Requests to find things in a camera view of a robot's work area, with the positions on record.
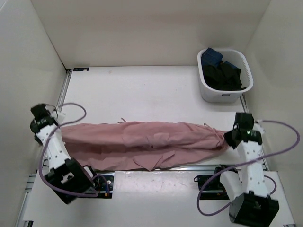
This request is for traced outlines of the small blue label sticker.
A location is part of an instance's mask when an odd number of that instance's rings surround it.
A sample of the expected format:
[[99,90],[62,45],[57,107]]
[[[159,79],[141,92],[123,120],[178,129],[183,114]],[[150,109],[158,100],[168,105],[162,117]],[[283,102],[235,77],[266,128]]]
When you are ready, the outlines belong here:
[[85,67],[85,68],[73,68],[73,71],[75,71],[75,72],[89,71],[89,68],[87,68],[87,67]]

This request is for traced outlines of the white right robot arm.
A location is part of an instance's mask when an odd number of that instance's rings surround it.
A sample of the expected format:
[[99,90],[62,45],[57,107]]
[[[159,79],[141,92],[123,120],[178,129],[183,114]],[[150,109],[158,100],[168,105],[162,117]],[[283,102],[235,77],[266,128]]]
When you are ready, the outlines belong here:
[[250,113],[237,112],[233,129],[224,134],[225,141],[236,149],[245,165],[236,168],[224,166],[225,172],[213,176],[213,185],[225,188],[230,199],[229,218],[232,223],[248,227],[268,227],[279,211],[279,203],[270,196],[265,184],[261,156],[262,136],[253,129]]

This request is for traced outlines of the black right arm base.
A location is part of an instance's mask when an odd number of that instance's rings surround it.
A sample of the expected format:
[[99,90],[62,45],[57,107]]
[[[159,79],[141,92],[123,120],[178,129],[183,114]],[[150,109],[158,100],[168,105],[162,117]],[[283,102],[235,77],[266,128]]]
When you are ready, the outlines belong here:
[[[212,175],[197,175],[194,182],[198,183],[198,189],[201,190],[204,183],[211,178]],[[223,184],[220,182],[220,177],[214,178],[202,191],[199,200],[229,200],[229,196]]]

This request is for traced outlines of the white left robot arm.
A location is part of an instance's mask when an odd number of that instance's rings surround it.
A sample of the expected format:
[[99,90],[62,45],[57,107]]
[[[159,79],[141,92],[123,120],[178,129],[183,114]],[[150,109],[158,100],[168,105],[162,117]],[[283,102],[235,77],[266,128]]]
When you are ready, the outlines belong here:
[[89,166],[81,166],[70,157],[62,139],[60,124],[64,116],[54,108],[47,109],[47,104],[37,104],[30,109],[34,116],[30,130],[35,140],[43,147],[39,164],[41,180],[51,188],[57,196],[69,204],[76,198],[94,198],[99,177]]

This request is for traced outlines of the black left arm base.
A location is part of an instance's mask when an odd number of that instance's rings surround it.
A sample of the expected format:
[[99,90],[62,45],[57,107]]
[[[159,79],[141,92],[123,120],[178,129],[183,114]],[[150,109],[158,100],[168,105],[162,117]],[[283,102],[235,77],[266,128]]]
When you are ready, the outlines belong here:
[[114,172],[101,172],[96,171],[96,177],[94,176],[94,189],[98,192],[98,199],[111,199],[114,189]]

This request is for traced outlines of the pink trousers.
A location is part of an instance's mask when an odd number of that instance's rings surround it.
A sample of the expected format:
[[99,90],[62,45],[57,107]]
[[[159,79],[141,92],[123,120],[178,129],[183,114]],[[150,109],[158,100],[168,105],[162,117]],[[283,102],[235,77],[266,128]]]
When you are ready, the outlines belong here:
[[71,157],[101,171],[166,169],[224,153],[224,131],[186,122],[81,123],[61,128]]

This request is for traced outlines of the blue folded cloth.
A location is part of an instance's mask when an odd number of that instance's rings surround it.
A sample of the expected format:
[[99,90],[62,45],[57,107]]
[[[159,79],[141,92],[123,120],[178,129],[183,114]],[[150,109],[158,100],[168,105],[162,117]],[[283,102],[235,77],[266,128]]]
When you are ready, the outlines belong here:
[[236,66],[234,66],[233,64],[229,63],[228,61],[223,62],[223,55],[217,51],[215,51],[212,48],[207,48],[206,51],[204,51],[201,55],[201,64],[203,66],[219,66],[219,64],[221,63],[225,63],[229,66],[231,66],[233,69],[237,69]]

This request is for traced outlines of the black clothes in basket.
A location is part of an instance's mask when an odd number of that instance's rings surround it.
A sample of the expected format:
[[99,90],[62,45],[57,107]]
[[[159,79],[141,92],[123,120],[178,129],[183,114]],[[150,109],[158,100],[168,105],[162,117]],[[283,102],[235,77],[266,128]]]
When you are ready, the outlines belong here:
[[203,75],[206,84],[220,91],[239,91],[246,87],[242,86],[241,69],[233,69],[231,66],[221,63],[219,66],[203,66]]

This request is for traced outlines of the white plastic laundry basket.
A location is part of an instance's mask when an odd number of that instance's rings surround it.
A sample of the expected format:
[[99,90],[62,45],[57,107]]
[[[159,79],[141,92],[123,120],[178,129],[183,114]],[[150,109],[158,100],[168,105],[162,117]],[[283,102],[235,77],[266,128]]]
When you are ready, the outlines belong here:
[[211,103],[234,103],[254,85],[243,53],[234,49],[201,50],[197,55],[202,98]]

